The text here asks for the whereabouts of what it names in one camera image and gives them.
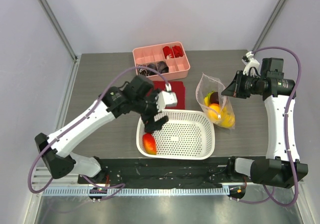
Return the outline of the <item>black white patterned item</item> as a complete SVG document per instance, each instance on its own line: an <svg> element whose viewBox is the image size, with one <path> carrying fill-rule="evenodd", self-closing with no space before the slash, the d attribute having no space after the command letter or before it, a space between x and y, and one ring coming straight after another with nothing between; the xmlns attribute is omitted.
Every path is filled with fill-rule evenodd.
<svg viewBox="0 0 320 224"><path fill-rule="evenodd" d="M143 75L143 76L149 75L149 71L146 69L147 65L141 64L141 65L138 65L138 67L140 67L136 70L138 75Z"/></svg>

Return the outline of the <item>red item in organizer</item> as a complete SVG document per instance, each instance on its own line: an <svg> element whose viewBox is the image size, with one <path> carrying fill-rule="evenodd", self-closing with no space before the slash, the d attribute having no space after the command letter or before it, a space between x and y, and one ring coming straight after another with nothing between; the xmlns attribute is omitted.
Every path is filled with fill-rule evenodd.
<svg viewBox="0 0 320 224"><path fill-rule="evenodd" d="M173 51L172 51L171 47L165 46L165 47L163 47L162 50L163 50L163 54L164 54L165 59L174 58L174 54L173 54Z"/></svg>
<svg viewBox="0 0 320 224"><path fill-rule="evenodd" d="M183 49L178 45L172 46L172 51L175 58L183 57L184 55Z"/></svg>

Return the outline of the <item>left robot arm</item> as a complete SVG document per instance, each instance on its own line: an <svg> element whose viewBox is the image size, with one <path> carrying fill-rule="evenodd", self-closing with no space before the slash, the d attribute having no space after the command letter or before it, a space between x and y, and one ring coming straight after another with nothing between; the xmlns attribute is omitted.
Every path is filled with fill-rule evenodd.
<svg viewBox="0 0 320 224"><path fill-rule="evenodd" d="M148 133L161 130L169 120L164 116L155 120L155 115L170 106L176 106L177 97L169 84L165 90L155 89L148 78L138 75L121 87L110 87L101 94L85 112L58 131L35 137L38 151L53 179L70 173L87 176L100 184L107 176L107 169L97 157L84 157L73 149L101 126L112 122L122 114L140 114Z"/></svg>

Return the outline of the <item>aluminium frame post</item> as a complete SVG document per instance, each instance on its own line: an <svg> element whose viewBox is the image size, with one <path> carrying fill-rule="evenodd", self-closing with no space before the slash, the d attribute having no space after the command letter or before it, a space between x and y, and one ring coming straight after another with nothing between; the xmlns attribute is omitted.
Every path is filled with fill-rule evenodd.
<svg viewBox="0 0 320 224"><path fill-rule="evenodd" d="M285 7L288 0L278 0L275 7L273 8L267 22L265 23L260 35L258 36L257 41L253 46L253 50L259 49L262 46L263 41L265 40L266 36L268 35L269 31L273 27L274 23L276 22L277 18L279 17L281 11Z"/></svg>
<svg viewBox="0 0 320 224"><path fill-rule="evenodd" d="M54 30L56 31L58 37L60 38L60 40L62 41L63 45L65 46L68 54L70 55L71 59L73 60L73 62L76 62L77 60L77 55L74 52L73 48L70 45L70 42L68 41L65 33L63 32L62 27L60 26L53 10L51 9L49 3L47 0L38 0L38 2L40 3L41 7L43 8L47 18L49 19L49 21L51 22Z"/></svg>

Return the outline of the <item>white perforated plastic basket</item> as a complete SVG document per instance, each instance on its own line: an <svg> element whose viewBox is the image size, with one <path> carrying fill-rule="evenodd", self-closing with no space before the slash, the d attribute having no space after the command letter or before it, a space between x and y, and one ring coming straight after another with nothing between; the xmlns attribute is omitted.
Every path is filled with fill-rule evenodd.
<svg viewBox="0 0 320 224"><path fill-rule="evenodd" d="M215 129L209 118L200 111L165 109L157 114L157 121L168 116L161 130L155 131L156 154L146 152L143 145L145 126L138 120L136 146L139 152L149 158L204 160L215 149Z"/></svg>

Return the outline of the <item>orange fruit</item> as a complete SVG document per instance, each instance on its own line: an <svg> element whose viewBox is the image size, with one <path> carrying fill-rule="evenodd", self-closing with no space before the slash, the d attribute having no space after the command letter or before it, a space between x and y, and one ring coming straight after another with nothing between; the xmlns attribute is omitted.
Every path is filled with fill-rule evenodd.
<svg viewBox="0 0 320 224"><path fill-rule="evenodd" d="M209 119L213 122L217 122L221 119L221 109L216 103L210 104L207 112Z"/></svg>

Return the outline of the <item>yellow lemon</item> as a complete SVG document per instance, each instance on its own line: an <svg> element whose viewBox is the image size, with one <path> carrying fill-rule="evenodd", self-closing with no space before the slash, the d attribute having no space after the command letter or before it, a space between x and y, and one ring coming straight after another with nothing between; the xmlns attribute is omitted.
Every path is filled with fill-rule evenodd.
<svg viewBox="0 0 320 224"><path fill-rule="evenodd" d="M220 116L221 119L229 119L231 116L232 112L230 111L230 109L228 109L226 106L221 110Z"/></svg>

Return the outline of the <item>pink divided organizer box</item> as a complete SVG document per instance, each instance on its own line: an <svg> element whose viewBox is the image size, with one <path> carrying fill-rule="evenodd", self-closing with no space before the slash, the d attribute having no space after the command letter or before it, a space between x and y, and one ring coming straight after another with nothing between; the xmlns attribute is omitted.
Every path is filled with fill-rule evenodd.
<svg viewBox="0 0 320 224"><path fill-rule="evenodd" d="M183 57L165 59L162 48L165 46L172 47L175 45L178 45L183 49ZM138 47L132 51L132 54L135 66L141 64L148 65L150 63L154 63L155 65L157 65L157 63L160 61L166 62L169 67L169 72L162 74L162 76L164 76L166 80L186 78L190 70L190 63L187 58L184 46L179 41Z"/></svg>

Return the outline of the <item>dark red apple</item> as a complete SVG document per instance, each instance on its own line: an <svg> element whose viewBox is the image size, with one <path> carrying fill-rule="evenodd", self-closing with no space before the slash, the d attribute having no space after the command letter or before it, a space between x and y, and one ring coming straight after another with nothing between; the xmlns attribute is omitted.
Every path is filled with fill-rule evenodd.
<svg viewBox="0 0 320 224"><path fill-rule="evenodd" d="M218 92L213 92L209 98L210 104L219 104L219 94Z"/></svg>

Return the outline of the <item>dark brown rolled item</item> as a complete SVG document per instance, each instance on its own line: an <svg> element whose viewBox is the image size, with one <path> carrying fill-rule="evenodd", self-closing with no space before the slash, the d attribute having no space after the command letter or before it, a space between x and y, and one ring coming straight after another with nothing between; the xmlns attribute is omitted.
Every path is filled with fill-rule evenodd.
<svg viewBox="0 0 320 224"><path fill-rule="evenodd" d="M164 61L160 61L156 64L159 73L164 74L169 72L169 67Z"/></svg>

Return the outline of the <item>red yellow mango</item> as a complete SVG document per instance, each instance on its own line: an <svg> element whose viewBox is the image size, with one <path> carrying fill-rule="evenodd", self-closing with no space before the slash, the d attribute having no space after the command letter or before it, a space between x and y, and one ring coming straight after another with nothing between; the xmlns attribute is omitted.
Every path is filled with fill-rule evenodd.
<svg viewBox="0 0 320 224"><path fill-rule="evenodd" d="M156 140L150 133L145 133L142 136L142 143L144 150L147 154L156 155L157 154L157 147L156 147Z"/></svg>

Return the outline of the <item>dark grey rolled item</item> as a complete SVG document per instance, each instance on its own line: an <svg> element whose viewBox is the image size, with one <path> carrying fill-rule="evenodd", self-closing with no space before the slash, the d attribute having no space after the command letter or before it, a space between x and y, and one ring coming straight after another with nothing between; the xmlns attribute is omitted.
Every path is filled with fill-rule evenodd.
<svg viewBox="0 0 320 224"><path fill-rule="evenodd" d="M147 70L147 76L156 75L155 71L157 71L157 66L154 63L148 64L147 67L152 69L152 70Z"/></svg>

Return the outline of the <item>right aluminium frame post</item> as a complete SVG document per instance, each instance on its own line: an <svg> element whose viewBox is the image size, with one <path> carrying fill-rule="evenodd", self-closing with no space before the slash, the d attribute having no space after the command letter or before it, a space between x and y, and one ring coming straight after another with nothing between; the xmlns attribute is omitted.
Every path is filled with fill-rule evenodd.
<svg viewBox="0 0 320 224"><path fill-rule="evenodd" d="M279 17L281 11L285 7L288 0L278 0L275 7L273 8L267 22L265 23L260 35L258 36L257 41L253 46L253 50L259 49L262 46L263 41L265 40L266 36L268 35L269 31L273 27L274 23L276 22L277 18Z"/></svg>

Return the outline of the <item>left aluminium frame post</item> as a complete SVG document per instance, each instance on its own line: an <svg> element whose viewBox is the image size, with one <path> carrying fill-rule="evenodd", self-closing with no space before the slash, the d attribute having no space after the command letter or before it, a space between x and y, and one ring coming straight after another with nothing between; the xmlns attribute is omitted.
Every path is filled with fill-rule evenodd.
<svg viewBox="0 0 320 224"><path fill-rule="evenodd" d="M65 33L63 32L62 27L60 26L53 10L51 9L49 3L47 0L38 0L38 2L40 3L41 7L43 8L47 18L49 19L49 21L51 22L54 30L56 31L58 37L60 38L60 40L62 41L63 45L65 46L68 54L70 55L71 59L73 60L73 62L76 62L77 60L77 55L74 52L73 48L70 45L70 42L68 41Z"/></svg>

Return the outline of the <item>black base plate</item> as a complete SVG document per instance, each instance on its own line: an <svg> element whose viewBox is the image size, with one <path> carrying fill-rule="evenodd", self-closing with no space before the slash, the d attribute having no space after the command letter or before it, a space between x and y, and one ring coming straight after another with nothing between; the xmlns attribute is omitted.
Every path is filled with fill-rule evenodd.
<svg viewBox="0 0 320 224"><path fill-rule="evenodd" d="M102 159L104 171L93 183L124 183L127 189L208 189L220 188L223 183L250 183L248 177L228 171L229 160L228 157Z"/></svg>

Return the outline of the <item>clear zip top bag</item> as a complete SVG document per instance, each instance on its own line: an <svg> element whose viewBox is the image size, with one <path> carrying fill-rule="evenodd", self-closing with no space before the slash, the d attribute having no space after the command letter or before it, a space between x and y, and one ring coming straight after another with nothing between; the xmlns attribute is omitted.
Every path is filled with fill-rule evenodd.
<svg viewBox="0 0 320 224"><path fill-rule="evenodd" d="M202 111L215 125L234 129L236 117L227 96L222 95L225 86L220 79L202 74L195 97Z"/></svg>

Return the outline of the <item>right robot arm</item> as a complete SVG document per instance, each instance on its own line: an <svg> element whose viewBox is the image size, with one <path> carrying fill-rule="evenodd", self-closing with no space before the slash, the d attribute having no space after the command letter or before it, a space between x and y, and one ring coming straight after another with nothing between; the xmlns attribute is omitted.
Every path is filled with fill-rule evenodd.
<svg viewBox="0 0 320 224"><path fill-rule="evenodd" d="M289 101L295 82L285 79L283 59L264 58L259 63L254 57L242 57L244 70L239 70L223 96L246 99L260 95L267 111L268 148L265 159L251 160L232 157L226 168L226 177L233 182L243 175L255 184L280 188L294 185L293 172L301 180L308 173L308 166L300 162L293 122L295 100Z"/></svg>

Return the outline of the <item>yellow banana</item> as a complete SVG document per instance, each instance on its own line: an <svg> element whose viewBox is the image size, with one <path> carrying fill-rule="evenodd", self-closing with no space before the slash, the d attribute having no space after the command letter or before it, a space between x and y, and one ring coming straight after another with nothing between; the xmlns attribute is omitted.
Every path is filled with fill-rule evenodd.
<svg viewBox="0 0 320 224"><path fill-rule="evenodd" d="M204 104L205 104L205 106L207 107L207 109L206 109L206 114L208 113L208 109L209 109L209 105L210 105L210 102L209 102L209 98L210 98L210 95L213 93L213 92L211 92L211 93L208 93L207 94L207 96L204 98ZM219 106L220 106L220 108L221 108L221 110L226 106L228 109L230 109L230 111L231 112L233 112L232 111L232 108L231 108L231 106L229 105L229 103L228 103L228 101L226 100L226 102L224 103L223 101L224 101L224 99L223 98L219 98ZM222 121L222 119L220 119L219 121L217 121L217 122L213 122L213 123L215 123L216 125L218 125L218 126L220 126L220 122Z"/></svg>

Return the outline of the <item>folded red cloth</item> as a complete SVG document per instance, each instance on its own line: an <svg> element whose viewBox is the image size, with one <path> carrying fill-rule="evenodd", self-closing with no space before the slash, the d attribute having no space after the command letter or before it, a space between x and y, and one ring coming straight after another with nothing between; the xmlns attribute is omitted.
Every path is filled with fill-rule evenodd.
<svg viewBox="0 0 320 224"><path fill-rule="evenodd" d="M186 88L182 81L170 81L172 91L176 94L177 97L177 105L173 107L166 106L166 109L178 109L185 110L186 108ZM165 91L165 82L164 81L153 81L154 90L160 89L161 91Z"/></svg>

